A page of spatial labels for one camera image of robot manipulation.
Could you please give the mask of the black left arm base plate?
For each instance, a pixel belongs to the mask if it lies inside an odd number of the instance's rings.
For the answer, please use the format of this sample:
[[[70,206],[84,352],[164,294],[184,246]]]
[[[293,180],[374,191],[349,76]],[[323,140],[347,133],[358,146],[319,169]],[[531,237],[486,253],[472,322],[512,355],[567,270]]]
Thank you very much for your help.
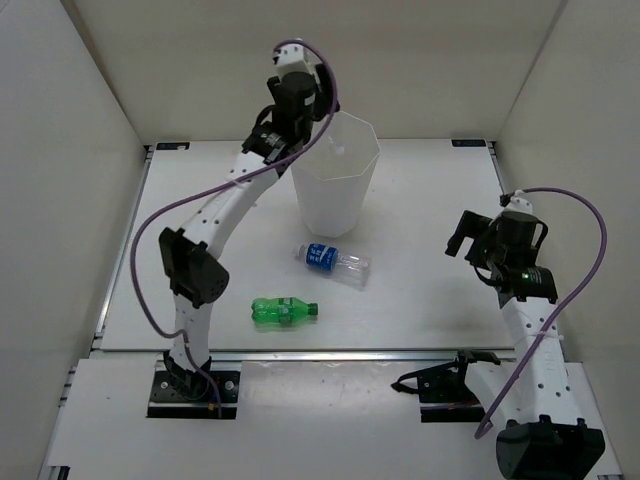
[[[147,403],[146,416],[152,419],[235,420],[240,393],[239,370],[211,370],[220,399],[204,381],[194,393],[187,393],[163,365],[157,364]]]

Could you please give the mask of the clear bottle blue label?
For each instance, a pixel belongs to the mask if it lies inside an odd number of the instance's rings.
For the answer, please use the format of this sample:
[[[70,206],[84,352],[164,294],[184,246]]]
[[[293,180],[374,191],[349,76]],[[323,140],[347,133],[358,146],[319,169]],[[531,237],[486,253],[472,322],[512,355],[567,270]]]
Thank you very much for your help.
[[[293,257],[308,270],[340,284],[362,290],[371,270],[371,259],[345,253],[323,243],[302,244],[293,249]]]

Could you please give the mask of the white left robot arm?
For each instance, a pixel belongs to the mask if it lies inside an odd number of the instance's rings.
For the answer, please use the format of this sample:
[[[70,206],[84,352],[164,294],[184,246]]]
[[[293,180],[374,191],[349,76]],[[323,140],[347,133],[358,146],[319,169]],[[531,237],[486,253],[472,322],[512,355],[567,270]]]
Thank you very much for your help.
[[[310,142],[314,124],[337,104],[322,63],[280,68],[267,87],[273,102],[258,114],[241,145],[230,171],[231,187],[214,194],[179,229],[165,228],[159,236],[180,333],[163,362],[170,385],[191,402],[217,400],[208,375],[208,340],[213,304],[230,279],[219,262],[224,246],[257,199],[287,170],[289,156]]]

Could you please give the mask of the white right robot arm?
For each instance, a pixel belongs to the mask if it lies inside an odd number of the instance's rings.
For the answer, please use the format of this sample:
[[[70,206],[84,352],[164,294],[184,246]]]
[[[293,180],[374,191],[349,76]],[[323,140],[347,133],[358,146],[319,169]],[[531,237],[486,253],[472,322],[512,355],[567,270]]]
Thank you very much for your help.
[[[512,367],[472,361],[449,375],[455,396],[480,401],[479,432],[495,429],[498,469],[506,479],[584,479],[605,451],[603,432],[588,426],[569,382],[551,318],[558,305],[553,275],[536,263],[547,233],[530,213],[506,208],[489,218],[464,211],[445,250],[454,257],[471,239],[465,259],[496,291],[514,344]]]

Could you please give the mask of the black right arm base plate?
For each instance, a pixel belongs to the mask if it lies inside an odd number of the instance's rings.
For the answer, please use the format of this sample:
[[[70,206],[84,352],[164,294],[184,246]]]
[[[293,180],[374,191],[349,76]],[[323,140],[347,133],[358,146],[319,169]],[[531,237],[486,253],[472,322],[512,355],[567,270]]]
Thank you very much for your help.
[[[479,422],[484,409],[465,384],[468,367],[474,363],[500,365],[501,360],[494,353],[459,350],[452,361],[405,373],[390,387],[418,396],[422,423]]]

